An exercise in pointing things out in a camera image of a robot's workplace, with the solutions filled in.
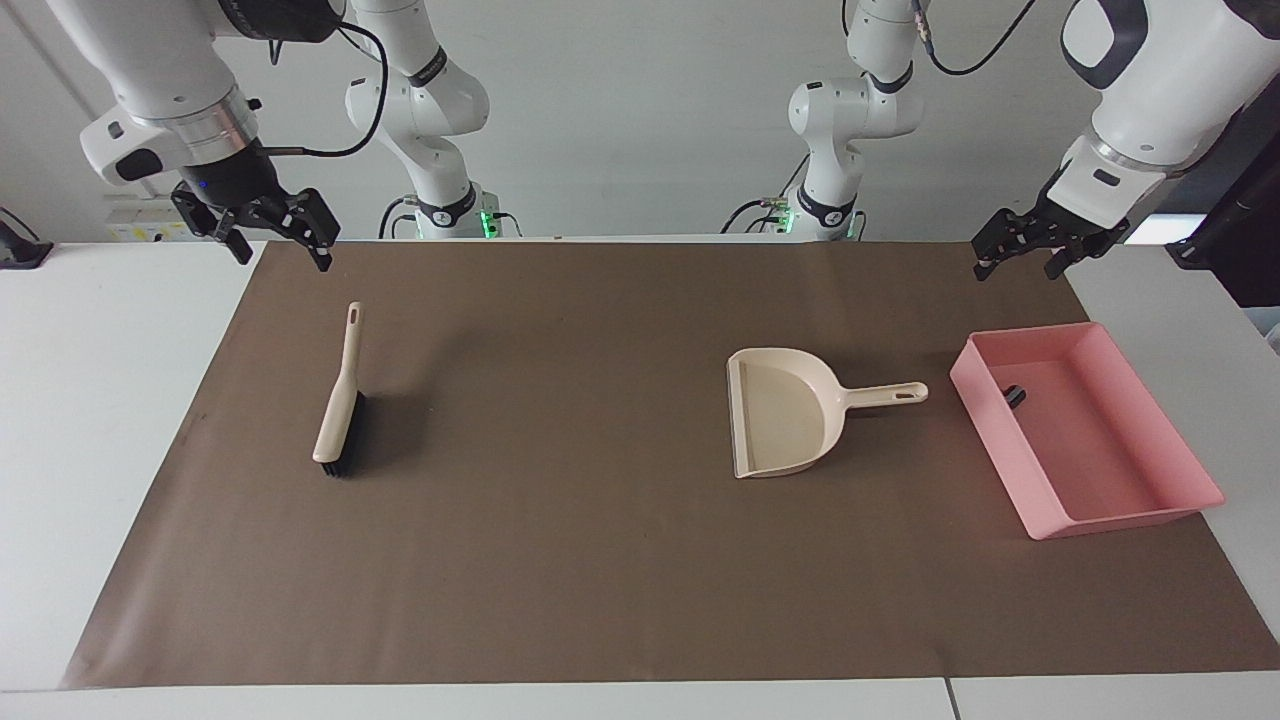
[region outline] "white table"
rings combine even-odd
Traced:
[[[0,717],[954,716],[942,679],[54,692],[248,277],[195,243],[64,245],[37,272],[0,273],[0,688],[22,691],[0,694]],[[1280,359],[1212,275],[1176,270],[1160,249],[1117,249],[1069,278],[1226,493],[1206,518],[1276,632]],[[954,688],[965,720],[1280,708],[1280,673]]]

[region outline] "pink plastic tray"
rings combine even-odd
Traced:
[[[1222,492],[1097,323],[973,333],[951,368],[1034,539],[1166,523]],[[1009,407],[1002,388],[1027,400]]]

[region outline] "brown mat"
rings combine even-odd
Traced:
[[[947,370],[970,331],[1084,319],[1036,259],[979,284],[965,245],[335,255],[266,250],[67,685],[1280,667],[1198,515],[1023,532]],[[370,416],[337,482],[310,452],[353,299]],[[759,345],[933,395],[735,480],[724,361]]]

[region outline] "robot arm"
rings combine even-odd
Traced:
[[[1050,278],[1110,250],[1133,206],[1202,156],[1280,72],[1280,3],[1079,0],[1062,51],[1102,101],[1036,206],[1001,209],[973,238],[978,279],[1039,247],[1060,249]]]
[[[483,237],[483,211],[497,210],[467,176],[462,152],[444,140],[475,132],[489,119],[489,96],[435,40],[422,0],[352,0],[357,22],[387,46],[392,76],[376,137],[403,163],[413,183],[422,237]],[[347,88],[347,114],[367,127],[378,87],[357,79]]]
[[[193,232],[211,236],[244,264],[252,255],[236,225],[268,228],[332,263],[338,222],[320,193],[291,195],[257,140],[257,122],[236,78],[214,53],[218,33],[319,42],[339,20],[329,0],[49,0],[81,53],[111,86],[118,105],[81,133],[93,169],[124,184],[164,170],[183,182],[173,201]]]
[[[810,82],[792,94],[791,128],[809,145],[809,170],[787,193],[794,209],[790,232],[844,237],[863,179],[852,141],[897,137],[919,127],[924,100],[911,83],[915,41],[911,0],[860,0],[847,47],[863,74]]]

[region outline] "brush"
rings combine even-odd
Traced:
[[[360,327],[365,320],[365,310],[360,302],[347,307],[347,333],[342,342],[342,368],[338,380],[329,393],[329,405],[320,423],[316,448],[311,459],[320,464],[324,474],[340,478],[351,470],[355,430],[360,425],[360,411],[365,395],[356,384],[356,370],[360,366]]]

